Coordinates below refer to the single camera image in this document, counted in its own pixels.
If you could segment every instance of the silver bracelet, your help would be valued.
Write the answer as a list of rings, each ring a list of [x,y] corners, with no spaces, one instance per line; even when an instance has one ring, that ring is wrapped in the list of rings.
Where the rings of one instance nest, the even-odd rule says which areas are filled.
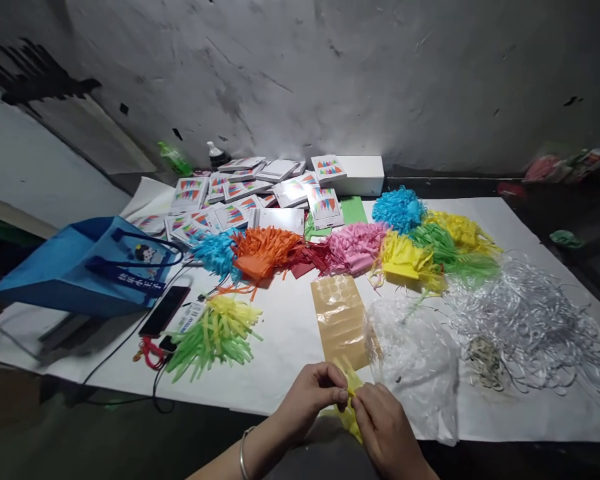
[[[246,429],[245,432],[242,434],[242,440],[240,440],[240,470],[242,470],[243,480],[250,480],[247,474],[247,469],[245,468],[245,438],[247,438],[247,435],[250,434],[251,430],[253,430],[254,428],[255,426]]]

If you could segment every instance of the plastic bag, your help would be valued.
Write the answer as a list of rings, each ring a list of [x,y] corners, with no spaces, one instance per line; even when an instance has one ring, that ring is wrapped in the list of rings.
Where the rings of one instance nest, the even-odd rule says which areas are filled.
[[[374,301],[365,314],[365,346],[374,381],[398,398],[416,436],[453,446],[458,349],[423,310],[408,299]]]

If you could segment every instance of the left hand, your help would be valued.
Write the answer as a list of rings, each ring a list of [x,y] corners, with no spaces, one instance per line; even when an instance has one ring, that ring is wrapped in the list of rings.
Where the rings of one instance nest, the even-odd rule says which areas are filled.
[[[338,405],[344,411],[348,399],[347,379],[338,367],[330,362],[305,365],[272,418],[290,441],[300,441],[320,410]]]

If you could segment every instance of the wall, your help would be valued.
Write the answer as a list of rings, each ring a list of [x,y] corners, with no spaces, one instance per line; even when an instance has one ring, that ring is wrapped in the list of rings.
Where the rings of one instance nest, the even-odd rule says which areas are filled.
[[[166,139],[202,165],[212,139],[508,173],[545,140],[600,145],[598,0],[0,0],[18,37],[102,82],[154,161]]]
[[[36,120],[0,102],[0,202],[62,228],[116,215],[129,198]]]

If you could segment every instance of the phone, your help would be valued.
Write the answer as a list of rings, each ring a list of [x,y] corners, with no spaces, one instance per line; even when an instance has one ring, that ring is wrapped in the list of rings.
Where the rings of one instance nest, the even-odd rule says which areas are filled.
[[[152,314],[150,314],[140,332],[138,332],[138,335],[152,339],[158,338],[190,291],[189,287],[171,287],[167,290],[167,293],[162,297],[162,300],[160,300],[160,303]]]

